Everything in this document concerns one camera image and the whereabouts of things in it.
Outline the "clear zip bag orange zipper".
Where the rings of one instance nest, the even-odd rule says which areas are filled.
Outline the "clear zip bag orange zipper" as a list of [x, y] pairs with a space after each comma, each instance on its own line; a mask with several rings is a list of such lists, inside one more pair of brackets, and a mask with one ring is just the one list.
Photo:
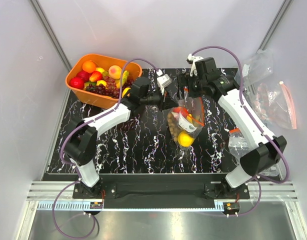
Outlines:
[[[202, 131], [203, 127], [205, 126], [204, 124], [205, 112], [204, 112], [202, 98], [186, 97], [184, 99], [180, 99], [178, 101], [178, 107], [184, 107], [189, 112], [189, 115], [186, 118], [182, 116], [181, 113], [174, 112], [174, 117], [177, 119], [180, 132], [187, 132], [195, 140]], [[190, 148], [190, 147], [182, 147], [179, 145], [178, 142], [175, 143], [180, 147], [180, 149], [184, 151]]]

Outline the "yellow lemon large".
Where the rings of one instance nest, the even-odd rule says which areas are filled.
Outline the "yellow lemon large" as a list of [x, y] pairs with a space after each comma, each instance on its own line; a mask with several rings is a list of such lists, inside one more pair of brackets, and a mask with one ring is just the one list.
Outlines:
[[184, 148], [188, 148], [192, 145], [192, 143], [194, 142], [194, 138], [191, 137], [187, 132], [182, 131], [179, 133], [178, 137], [177, 137], [177, 141], [179, 143], [180, 146], [184, 147]]

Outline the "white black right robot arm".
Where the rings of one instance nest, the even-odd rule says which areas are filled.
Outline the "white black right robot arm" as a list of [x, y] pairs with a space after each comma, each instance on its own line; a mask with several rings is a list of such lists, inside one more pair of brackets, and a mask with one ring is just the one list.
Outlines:
[[240, 158], [239, 165], [229, 172], [220, 186], [225, 198], [232, 198], [239, 187], [259, 173], [279, 163], [286, 148], [283, 136], [275, 136], [260, 120], [240, 91], [231, 75], [217, 69], [214, 58], [189, 54], [186, 60], [189, 73], [178, 75], [178, 91], [187, 88], [190, 97], [208, 96], [225, 110], [242, 133], [249, 152]]

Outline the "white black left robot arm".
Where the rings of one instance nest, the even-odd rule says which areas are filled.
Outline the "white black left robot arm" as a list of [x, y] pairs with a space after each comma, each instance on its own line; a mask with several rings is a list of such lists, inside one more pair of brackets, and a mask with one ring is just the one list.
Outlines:
[[98, 197], [102, 191], [102, 181], [93, 162], [97, 139], [111, 128], [139, 115], [146, 106], [157, 106], [160, 111], [178, 106], [169, 94], [172, 80], [167, 74], [157, 78], [157, 87], [150, 88], [150, 83], [148, 78], [138, 77], [118, 103], [97, 115], [70, 123], [60, 158], [63, 162], [65, 158], [69, 159], [67, 163], [75, 168], [78, 181], [90, 198]]

